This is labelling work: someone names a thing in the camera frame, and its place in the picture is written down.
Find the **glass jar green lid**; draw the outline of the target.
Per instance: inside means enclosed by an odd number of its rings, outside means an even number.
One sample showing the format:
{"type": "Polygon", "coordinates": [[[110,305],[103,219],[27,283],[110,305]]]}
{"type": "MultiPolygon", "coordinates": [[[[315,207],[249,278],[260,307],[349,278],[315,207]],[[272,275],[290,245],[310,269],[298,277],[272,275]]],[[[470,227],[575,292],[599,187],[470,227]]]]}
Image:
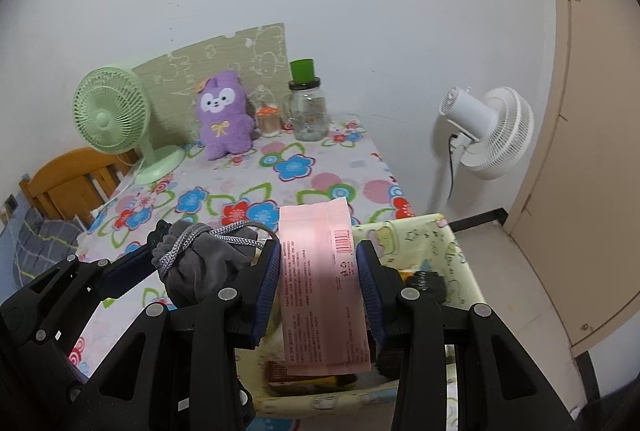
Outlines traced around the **glass jar green lid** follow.
{"type": "Polygon", "coordinates": [[[321,80],[314,70],[312,58],[290,63],[291,77],[288,95],[283,99],[284,116],[292,126],[296,140],[319,142],[329,131],[330,116],[321,80]]]}

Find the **yellow patterned storage box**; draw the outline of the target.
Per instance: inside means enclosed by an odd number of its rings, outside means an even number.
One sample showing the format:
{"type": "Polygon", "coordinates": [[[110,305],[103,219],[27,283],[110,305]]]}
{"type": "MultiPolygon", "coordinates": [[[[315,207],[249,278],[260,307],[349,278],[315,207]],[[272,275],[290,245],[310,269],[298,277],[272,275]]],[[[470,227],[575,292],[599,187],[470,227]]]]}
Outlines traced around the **yellow patterned storage box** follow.
{"type": "MultiPolygon", "coordinates": [[[[454,232],[440,214],[357,225],[352,229],[352,237],[355,243],[370,240],[381,262],[402,274],[429,269],[442,275],[448,307],[469,309],[485,300],[454,232]]],[[[279,359],[282,352],[280,309],[275,307],[260,346],[254,351],[235,353],[240,380],[253,396],[259,417],[304,419],[347,415],[395,402],[398,383],[375,381],[367,387],[373,373],[367,373],[355,388],[346,391],[279,395],[268,385],[266,363],[268,359],[279,359]]]]}

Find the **black plastic bag bundle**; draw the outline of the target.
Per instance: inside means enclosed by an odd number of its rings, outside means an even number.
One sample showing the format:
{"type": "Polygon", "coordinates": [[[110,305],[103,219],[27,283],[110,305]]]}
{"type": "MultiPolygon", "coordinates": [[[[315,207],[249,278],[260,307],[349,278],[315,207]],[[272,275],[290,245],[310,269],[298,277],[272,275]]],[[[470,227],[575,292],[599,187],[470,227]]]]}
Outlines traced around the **black plastic bag bundle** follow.
{"type": "Polygon", "coordinates": [[[416,289],[421,295],[426,295],[438,304],[444,304],[446,301],[446,281],[442,275],[434,271],[419,269],[405,279],[405,285],[416,289]]]}

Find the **brown yellow snack box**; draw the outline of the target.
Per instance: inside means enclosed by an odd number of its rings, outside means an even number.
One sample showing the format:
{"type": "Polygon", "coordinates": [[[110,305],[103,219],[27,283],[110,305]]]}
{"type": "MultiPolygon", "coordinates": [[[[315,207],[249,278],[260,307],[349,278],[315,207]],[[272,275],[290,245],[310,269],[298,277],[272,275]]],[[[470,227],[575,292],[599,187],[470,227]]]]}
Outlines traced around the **brown yellow snack box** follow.
{"type": "Polygon", "coordinates": [[[265,378],[271,391],[279,395],[311,395],[346,391],[357,382],[353,373],[336,376],[290,375],[285,365],[278,361],[267,361],[265,378]]]}

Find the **floral tablecloth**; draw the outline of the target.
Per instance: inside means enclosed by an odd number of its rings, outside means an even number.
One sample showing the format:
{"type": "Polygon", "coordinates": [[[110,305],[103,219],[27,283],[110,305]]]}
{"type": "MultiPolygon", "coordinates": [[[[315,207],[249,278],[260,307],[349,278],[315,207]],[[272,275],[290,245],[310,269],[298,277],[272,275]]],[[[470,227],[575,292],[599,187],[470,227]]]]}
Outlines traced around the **floral tablecloth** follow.
{"type": "Polygon", "coordinates": [[[186,147],[166,177],[136,185],[122,181],[115,199],[78,239],[85,262],[116,261],[138,249],[156,223],[180,219],[217,227],[252,220],[277,229],[284,205],[344,198],[352,224],[412,217],[392,171],[355,116],[335,117],[319,142],[300,142],[291,130],[260,138],[241,155],[209,160],[201,143],[186,147]]]}

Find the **green patterned wall mat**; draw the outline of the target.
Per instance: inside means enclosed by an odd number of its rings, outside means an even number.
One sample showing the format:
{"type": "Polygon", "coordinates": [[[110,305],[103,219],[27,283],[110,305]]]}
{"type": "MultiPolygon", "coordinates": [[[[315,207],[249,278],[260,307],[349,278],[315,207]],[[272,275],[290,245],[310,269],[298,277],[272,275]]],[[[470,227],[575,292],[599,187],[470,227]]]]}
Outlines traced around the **green patterned wall mat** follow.
{"type": "Polygon", "coordinates": [[[209,38],[135,67],[151,103],[149,133],[154,146],[198,140],[196,86],[228,69],[238,73],[250,110],[262,104],[281,106],[291,79],[285,26],[276,23],[209,38]]]}

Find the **purple plush toy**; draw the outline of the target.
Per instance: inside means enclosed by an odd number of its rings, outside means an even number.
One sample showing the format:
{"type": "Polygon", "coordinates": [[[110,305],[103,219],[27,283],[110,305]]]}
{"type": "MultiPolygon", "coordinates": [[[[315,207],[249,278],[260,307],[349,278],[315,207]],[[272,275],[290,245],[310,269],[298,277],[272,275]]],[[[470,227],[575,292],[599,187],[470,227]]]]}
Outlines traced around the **purple plush toy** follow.
{"type": "Polygon", "coordinates": [[[225,70],[203,80],[195,89],[196,117],[206,158],[239,155],[253,147],[255,121],[247,113],[247,96],[238,73],[225,70]]]}

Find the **grey drawstring pouch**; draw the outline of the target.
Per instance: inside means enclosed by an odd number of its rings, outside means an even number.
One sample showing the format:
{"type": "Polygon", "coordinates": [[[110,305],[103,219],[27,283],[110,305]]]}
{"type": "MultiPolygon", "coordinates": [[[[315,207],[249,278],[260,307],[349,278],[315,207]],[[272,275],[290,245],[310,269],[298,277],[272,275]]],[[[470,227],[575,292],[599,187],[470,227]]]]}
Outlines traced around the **grey drawstring pouch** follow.
{"type": "Polygon", "coordinates": [[[152,250],[152,264],[171,303],[192,307],[231,285],[264,247],[261,232],[277,237],[267,225],[250,220],[219,227],[184,220],[171,224],[152,250]]]}

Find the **toothpick jar orange lid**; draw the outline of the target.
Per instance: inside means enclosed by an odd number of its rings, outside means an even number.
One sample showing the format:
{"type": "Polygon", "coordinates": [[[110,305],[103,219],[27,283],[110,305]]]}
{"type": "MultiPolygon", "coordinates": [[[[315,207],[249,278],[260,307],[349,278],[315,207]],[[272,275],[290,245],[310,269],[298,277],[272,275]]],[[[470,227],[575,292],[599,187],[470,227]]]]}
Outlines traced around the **toothpick jar orange lid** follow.
{"type": "Polygon", "coordinates": [[[265,138],[272,138],[281,132],[281,115],[277,105],[262,104],[256,110],[258,131],[265,138]]]}

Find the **beige door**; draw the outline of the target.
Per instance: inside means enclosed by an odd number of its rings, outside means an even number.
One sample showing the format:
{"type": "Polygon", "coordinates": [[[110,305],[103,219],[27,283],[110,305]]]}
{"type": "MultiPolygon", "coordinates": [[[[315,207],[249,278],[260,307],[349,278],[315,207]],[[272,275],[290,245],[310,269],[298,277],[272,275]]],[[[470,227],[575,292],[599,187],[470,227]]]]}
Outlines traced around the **beige door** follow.
{"type": "Polygon", "coordinates": [[[582,354],[639,309],[639,6],[555,0],[549,99],[506,221],[582,354]]]}

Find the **pink paper packet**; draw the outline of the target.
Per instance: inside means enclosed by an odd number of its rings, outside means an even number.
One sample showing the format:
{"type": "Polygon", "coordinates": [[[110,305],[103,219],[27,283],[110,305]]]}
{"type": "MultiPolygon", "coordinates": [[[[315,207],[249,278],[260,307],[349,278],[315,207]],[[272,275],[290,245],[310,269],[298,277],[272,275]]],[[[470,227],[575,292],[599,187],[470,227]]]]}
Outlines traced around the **pink paper packet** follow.
{"type": "Polygon", "coordinates": [[[371,369],[352,222],[343,198],[280,209],[284,361],[294,376],[371,369]]]}

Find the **grey plaid pillow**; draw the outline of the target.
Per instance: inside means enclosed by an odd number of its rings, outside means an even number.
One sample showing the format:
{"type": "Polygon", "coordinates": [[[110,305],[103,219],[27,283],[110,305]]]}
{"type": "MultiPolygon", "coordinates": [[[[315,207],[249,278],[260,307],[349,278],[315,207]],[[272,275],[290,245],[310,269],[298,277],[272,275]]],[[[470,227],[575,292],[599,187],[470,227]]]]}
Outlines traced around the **grey plaid pillow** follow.
{"type": "Polygon", "coordinates": [[[75,221],[50,220],[30,208],[23,219],[14,246],[13,275],[18,288],[51,269],[69,255],[75,255],[79,235],[75,221]]]}

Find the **green desk fan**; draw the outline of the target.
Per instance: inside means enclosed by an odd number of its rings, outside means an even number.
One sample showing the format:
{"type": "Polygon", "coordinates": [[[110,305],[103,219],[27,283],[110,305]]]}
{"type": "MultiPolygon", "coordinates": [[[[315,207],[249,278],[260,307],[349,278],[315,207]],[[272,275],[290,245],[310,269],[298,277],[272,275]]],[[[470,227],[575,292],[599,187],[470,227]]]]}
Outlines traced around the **green desk fan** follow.
{"type": "Polygon", "coordinates": [[[177,145],[154,147],[151,102],[143,81],[128,69],[106,66],[81,79],[73,98],[78,133],[95,150],[119,155],[138,150],[142,162],[134,183],[151,184],[175,171],[186,157],[177,145]]]}

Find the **white standing fan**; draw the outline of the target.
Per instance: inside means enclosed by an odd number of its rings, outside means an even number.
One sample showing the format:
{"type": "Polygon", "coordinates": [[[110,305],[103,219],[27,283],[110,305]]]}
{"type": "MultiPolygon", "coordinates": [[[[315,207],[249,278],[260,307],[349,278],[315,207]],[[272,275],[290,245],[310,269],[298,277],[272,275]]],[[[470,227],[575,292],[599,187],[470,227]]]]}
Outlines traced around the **white standing fan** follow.
{"type": "Polygon", "coordinates": [[[427,210],[467,217],[510,210],[535,134],[532,106],[511,87],[481,95],[453,87],[430,136],[436,159],[427,210]]]}

